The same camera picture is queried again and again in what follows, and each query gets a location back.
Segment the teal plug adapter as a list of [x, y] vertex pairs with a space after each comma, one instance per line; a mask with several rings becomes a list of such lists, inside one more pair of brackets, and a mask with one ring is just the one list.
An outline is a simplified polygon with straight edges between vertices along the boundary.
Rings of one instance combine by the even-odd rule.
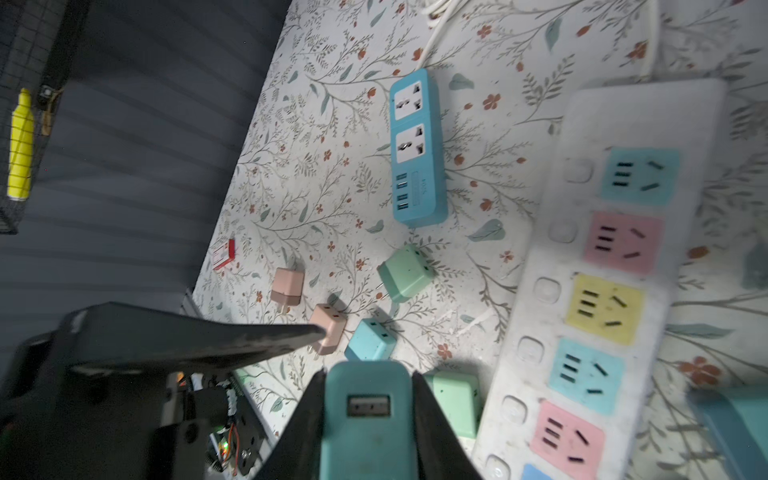
[[416, 479], [412, 380], [394, 361], [347, 361], [327, 374], [321, 479]]

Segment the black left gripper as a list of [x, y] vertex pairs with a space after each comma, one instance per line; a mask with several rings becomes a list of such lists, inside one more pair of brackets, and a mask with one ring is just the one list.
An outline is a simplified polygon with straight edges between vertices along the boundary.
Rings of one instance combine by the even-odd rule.
[[324, 338], [313, 324], [229, 324], [122, 303], [73, 312], [16, 350], [1, 387], [4, 479], [203, 479], [206, 420], [171, 372], [232, 371]]

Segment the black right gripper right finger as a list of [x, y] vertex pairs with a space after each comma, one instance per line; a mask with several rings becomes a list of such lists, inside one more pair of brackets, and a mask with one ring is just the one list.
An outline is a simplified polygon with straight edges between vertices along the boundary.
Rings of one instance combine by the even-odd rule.
[[411, 378], [419, 479], [480, 480], [424, 376], [415, 371]]

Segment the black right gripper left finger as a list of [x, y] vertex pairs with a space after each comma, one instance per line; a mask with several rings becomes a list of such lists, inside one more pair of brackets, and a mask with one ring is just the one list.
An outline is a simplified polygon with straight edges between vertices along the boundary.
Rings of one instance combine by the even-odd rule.
[[319, 370], [255, 479], [318, 479], [324, 425], [325, 381]]

